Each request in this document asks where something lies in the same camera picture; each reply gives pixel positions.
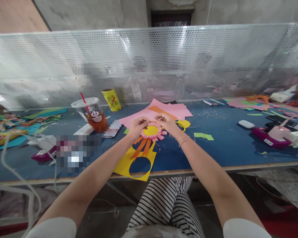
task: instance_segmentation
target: concrete wall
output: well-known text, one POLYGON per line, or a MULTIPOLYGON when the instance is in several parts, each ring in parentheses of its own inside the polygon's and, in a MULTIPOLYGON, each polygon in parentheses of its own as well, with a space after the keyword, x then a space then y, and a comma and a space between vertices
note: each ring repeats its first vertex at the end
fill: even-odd
POLYGON ((31 0, 0 0, 0 33, 49 31, 31 0))
MULTIPOLYGON (((152 10, 195 9, 191 25, 206 25, 210 0, 147 0, 152 10)), ((298 0, 212 0, 209 25, 298 22, 298 0)))
POLYGON ((146 0, 35 0, 52 31, 148 27, 146 0))

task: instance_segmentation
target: white sleeve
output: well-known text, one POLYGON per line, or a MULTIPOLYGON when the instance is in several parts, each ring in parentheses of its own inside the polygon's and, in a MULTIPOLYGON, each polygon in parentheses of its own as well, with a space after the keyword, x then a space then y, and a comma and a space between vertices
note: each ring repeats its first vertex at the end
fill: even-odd
POLYGON ((76 224, 66 217, 46 220, 32 228, 25 238, 75 238, 76 224))
POLYGON ((224 238, 271 238, 264 228, 241 218, 233 218, 225 222, 223 234, 224 238))

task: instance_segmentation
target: yellow cup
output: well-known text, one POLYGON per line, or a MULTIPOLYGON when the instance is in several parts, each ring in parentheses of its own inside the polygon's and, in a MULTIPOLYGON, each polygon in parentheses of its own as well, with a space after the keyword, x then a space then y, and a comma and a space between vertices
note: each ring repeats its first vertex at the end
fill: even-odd
POLYGON ((104 89, 102 93, 111 111, 119 111, 122 108, 115 89, 104 89))

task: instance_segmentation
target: hand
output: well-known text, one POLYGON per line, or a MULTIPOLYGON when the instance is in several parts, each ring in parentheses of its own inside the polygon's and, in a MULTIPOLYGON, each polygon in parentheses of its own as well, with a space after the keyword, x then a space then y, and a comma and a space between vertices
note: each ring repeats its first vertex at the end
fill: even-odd
POLYGON ((172 136, 174 136, 175 133, 177 133, 179 130, 181 130, 174 120, 170 118, 167 114, 160 113, 155 116, 155 120, 158 126, 164 127, 164 129, 169 132, 172 136))
POLYGON ((138 139, 143 129, 148 129, 147 126, 151 121, 148 117, 139 117, 132 122, 131 128, 129 129, 128 136, 134 141, 138 139))

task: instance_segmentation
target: table leg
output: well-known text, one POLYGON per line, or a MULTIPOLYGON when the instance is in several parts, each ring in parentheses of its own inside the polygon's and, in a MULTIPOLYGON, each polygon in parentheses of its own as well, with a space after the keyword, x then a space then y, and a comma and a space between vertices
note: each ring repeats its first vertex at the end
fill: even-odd
POLYGON ((112 182, 108 181, 106 184, 131 202, 134 206, 138 205, 139 200, 120 182, 116 182, 114 185, 112 182))

